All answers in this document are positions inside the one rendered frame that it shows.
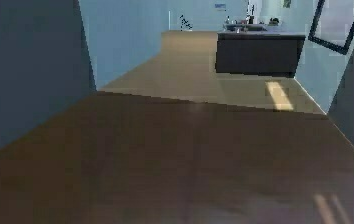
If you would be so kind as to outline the dark kitchen counter cabinet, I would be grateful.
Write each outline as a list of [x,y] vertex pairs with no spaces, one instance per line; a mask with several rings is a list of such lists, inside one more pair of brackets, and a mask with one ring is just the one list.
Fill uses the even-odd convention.
[[288,33],[221,32],[218,34],[217,73],[293,78],[305,36]]

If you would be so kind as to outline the black framed window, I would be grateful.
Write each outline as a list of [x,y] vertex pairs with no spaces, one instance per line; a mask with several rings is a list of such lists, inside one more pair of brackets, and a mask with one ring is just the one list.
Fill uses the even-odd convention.
[[317,0],[308,40],[346,55],[354,36],[354,0]]

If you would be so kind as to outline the black house plant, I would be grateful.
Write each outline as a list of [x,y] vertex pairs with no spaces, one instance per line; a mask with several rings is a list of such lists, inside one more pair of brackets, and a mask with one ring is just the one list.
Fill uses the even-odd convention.
[[189,23],[189,21],[183,16],[180,16],[180,30],[181,31],[191,31],[193,29],[193,26]]

